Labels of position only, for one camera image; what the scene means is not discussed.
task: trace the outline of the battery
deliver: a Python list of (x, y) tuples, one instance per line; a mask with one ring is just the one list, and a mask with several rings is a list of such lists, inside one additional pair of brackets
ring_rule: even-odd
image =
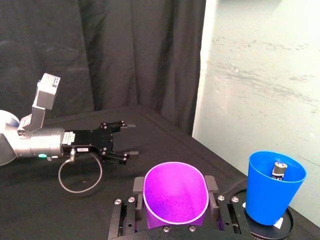
[(276, 161), (272, 170), (272, 178), (277, 180), (284, 179), (285, 171), (287, 168), (287, 164)]

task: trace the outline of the blue cup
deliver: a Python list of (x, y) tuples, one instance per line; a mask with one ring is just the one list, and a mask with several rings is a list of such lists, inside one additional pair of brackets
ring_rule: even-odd
[[(272, 178), (275, 162), (287, 164), (283, 180)], [(245, 209), (256, 222), (272, 226), (285, 213), (307, 177), (305, 168), (292, 158), (270, 151), (250, 156)]]

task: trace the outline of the black tablecloth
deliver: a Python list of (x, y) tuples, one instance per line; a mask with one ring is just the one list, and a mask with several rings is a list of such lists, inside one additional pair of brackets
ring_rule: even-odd
[[(21, 158), (0, 168), (1, 240), (106, 240), (114, 200), (130, 196), (134, 178), (144, 176), (150, 168), (163, 162), (185, 162), (204, 175), (214, 176), (223, 195), (246, 187), (247, 177), (240, 171), (159, 114), (141, 106), (63, 117), (46, 121), (45, 125), (87, 130), (97, 128), (104, 121), (119, 120), (136, 127), (114, 134), (114, 150), (139, 151), (139, 156), (130, 159), (126, 166), (104, 162), (103, 178), (93, 192), (75, 195), (61, 188), (58, 170), (65, 159), (48, 162), (45, 158)], [(72, 172), (72, 166), (68, 166), (63, 176), (66, 184), (85, 188), (92, 183), (92, 178), (96, 180), (98, 165), (90, 161), (79, 161), (83, 165), (80, 173)], [(89, 172), (86, 177), (90, 177), (81, 181), (83, 185), (73, 185), (72, 173), (74, 180), (79, 180), (86, 164)], [(295, 228), (289, 239), (320, 239), (317, 226), (293, 209), (291, 212)]]

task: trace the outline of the purple cup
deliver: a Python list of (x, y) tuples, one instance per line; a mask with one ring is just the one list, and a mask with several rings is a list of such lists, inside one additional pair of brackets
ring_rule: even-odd
[(145, 175), (143, 199), (149, 229), (163, 225), (201, 226), (209, 194), (204, 176), (194, 166), (165, 162)]

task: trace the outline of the black curtain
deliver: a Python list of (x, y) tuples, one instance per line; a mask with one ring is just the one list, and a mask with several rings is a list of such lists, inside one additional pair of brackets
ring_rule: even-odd
[(191, 134), (205, 0), (0, 1), (0, 109), (31, 111), (61, 77), (47, 118), (141, 104)]

